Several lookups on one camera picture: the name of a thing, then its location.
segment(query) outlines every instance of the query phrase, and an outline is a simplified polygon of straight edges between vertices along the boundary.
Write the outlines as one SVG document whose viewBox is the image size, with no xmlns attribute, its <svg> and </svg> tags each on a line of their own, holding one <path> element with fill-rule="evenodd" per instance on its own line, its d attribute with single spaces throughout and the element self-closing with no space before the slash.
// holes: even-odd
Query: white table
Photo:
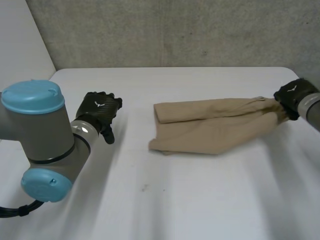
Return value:
<svg viewBox="0 0 320 240">
<path fill-rule="evenodd" d="M 113 92 L 123 108 L 116 142 L 100 138 L 69 196 L 25 217 L 0 219 L 1 240 L 316 240 L 320 134 L 303 119 L 222 155 L 148 151 L 153 104 L 272 97 L 297 79 L 282 67 L 64 69 L 72 120 L 87 92 Z M 20 188 L 28 161 L 0 142 L 0 206 L 32 202 Z"/>
</svg>

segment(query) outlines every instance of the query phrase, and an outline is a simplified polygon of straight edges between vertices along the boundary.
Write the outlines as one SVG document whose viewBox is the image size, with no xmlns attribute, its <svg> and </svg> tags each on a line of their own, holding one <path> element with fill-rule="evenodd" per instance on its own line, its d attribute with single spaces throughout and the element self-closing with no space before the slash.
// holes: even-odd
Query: black glove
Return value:
<svg viewBox="0 0 320 240">
<path fill-rule="evenodd" d="M 120 108 L 122 99 L 115 98 L 113 93 L 88 92 L 76 112 L 76 120 L 88 122 L 94 126 L 98 134 L 103 135 L 107 144 L 113 144 L 115 136 L 110 125 Z"/>
<path fill-rule="evenodd" d="M 306 96 L 318 92 L 319 90 L 309 81 L 299 78 L 282 86 L 273 96 L 283 106 L 290 120 L 297 120 L 300 101 Z"/>
</svg>

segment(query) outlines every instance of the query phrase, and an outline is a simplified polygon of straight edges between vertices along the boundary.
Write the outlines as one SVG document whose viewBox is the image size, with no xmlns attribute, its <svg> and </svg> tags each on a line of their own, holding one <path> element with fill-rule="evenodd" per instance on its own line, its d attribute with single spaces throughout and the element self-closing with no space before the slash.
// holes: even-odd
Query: white wall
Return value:
<svg viewBox="0 0 320 240">
<path fill-rule="evenodd" d="M 56 72 L 25 0 L 0 0 L 0 91 Z"/>
</svg>

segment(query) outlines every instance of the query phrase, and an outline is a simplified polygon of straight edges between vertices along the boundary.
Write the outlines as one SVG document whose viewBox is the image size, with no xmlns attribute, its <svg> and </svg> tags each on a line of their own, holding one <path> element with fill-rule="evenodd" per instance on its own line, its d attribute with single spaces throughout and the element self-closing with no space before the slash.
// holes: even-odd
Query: glove logo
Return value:
<svg viewBox="0 0 320 240">
<path fill-rule="evenodd" d="M 297 85 L 295 85 L 295 86 L 294 86 L 294 88 L 292 88 L 292 89 L 288 90 L 287 92 L 294 91 L 294 90 L 296 90 L 296 88 L 297 88 Z"/>
<path fill-rule="evenodd" d="M 106 105 L 106 104 L 99 104 L 99 103 L 97 103 L 96 101 L 95 101 L 94 103 L 95 103 L 95 105 L 96 105 L 97 107 L 101 107 L 101 106 Z"/>
</svg>

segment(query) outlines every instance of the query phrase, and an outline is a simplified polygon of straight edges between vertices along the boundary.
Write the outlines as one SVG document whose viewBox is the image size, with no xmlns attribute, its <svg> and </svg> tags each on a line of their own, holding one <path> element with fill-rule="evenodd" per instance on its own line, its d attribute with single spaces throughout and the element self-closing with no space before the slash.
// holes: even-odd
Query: fabric fold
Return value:
<svg viewBox="0 0 320 240">
<path fill-rule="evenodd" d="M 273 98 L 226 98 L 154 105 L 156 138 L 149 149 L 220 154 L 288 120 Z"/>
</svg>

